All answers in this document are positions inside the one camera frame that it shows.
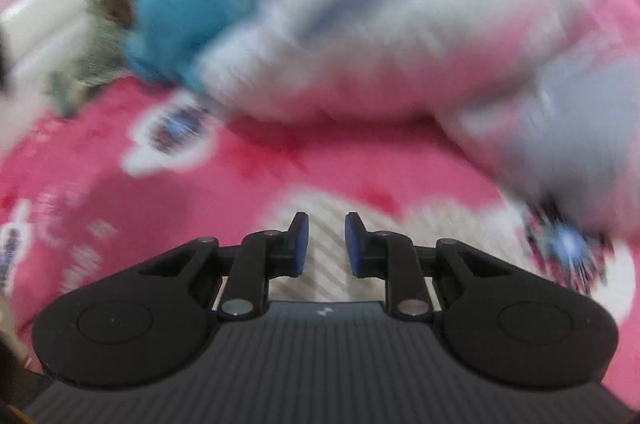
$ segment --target brown object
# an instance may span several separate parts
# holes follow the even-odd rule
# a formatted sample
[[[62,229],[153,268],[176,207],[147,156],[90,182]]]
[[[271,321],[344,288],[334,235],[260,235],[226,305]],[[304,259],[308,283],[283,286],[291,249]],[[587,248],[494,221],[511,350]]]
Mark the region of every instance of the brown object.
[[[133,25],[131,0],[102,0],[102,6],[108,20],[125,29]]]

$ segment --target metal screw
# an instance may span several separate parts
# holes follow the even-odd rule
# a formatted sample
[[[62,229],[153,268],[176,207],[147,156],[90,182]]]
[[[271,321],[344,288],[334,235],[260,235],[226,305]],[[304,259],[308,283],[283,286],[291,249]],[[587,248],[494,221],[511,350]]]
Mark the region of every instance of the metal screw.
[[[406,316],[423,316],[431,310],[426,301],[420,299],[405,299],[398,304],[398,310]]]
[[[221,308],[223,312],[232,316],[244,316],[254,309],[254,304],[246,299],[234,298],[225,301]]]

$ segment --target pink blanket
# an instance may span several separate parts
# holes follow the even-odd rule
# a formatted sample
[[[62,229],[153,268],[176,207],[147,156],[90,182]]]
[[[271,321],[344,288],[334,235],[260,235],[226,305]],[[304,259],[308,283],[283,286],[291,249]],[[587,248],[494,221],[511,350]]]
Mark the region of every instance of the pink blanket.
[[[424,245],[454,236],[533,269],[520,206],[430,121],[224,123],[191,96],[125,78],[81,121],[42,119],[1,164],[2,289],[29,343],[34,317],[61,293],[195,237],[237,244],[298,209],[310,215],[312,255],[332,246],[343,253],[341,223],[357,210],[376,229]],[[606,383],[640,407],[640,258],[619,242],[607,265],[609,284],[594,297],[621,339]]]

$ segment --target blurred stuffed animal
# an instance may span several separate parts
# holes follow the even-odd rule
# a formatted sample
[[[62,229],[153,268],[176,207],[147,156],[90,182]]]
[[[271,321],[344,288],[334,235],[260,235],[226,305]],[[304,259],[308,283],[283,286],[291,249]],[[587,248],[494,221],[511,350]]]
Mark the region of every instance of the blurred stuffed animal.
[[[63,62],[50,75],[50,92],[60,116],[72,117],[124,67],[122,43],[132,26],[130,0],[86,0],[92,37],[84,54]]]

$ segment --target controller logo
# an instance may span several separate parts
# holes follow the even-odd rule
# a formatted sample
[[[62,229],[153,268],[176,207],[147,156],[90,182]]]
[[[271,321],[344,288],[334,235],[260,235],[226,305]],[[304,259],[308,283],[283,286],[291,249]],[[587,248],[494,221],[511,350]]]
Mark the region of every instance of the controller logo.
[[[320,310],[317,310],[316,312],[320,314],[322,317],[327,317],[333,311],[334,310],[331,307],[324,307],[324,308],[321,308]]]

